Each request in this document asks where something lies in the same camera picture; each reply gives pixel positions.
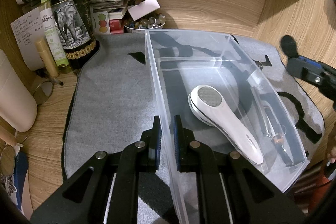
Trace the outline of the person's hand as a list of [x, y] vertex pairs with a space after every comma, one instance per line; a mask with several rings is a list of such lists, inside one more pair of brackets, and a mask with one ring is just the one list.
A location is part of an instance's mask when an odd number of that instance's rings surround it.
[[335, 162], [335, 158], [336, 158], [336, 145], [335, 144], [329, 144], [327, 146], [326, 157], [331, 164]]

